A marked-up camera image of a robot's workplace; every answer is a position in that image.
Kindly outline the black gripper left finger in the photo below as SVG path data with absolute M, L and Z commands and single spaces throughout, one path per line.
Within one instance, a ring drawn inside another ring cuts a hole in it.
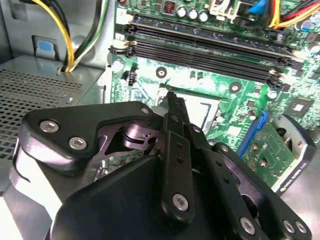
M 18 135 L 17 172 L 56 218 L 65 200 L 142 157 L 163 164 L 160 207 L 170 223 L 196 216 L 190 142 L 168 92 L 159 112 L 138 101 L 34 110 Z

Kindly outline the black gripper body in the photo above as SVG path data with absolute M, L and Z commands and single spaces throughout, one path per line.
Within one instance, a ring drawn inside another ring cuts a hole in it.
M 162 212 L 158 157 L 144 156 L 73 193 L 58 210 L 53 240 L 237 240 L 208 177 L 192 173 L 195 218 L 171 223 Z

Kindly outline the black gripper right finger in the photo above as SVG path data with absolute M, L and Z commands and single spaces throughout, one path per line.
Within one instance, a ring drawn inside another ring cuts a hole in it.
M 189 120 L 183 98 L 177 99 L 195 167 L 210 179 L 221 204 L 221 229 L 227 240 L 310 240 L 304 221 L 227 145 L 208 143 Z

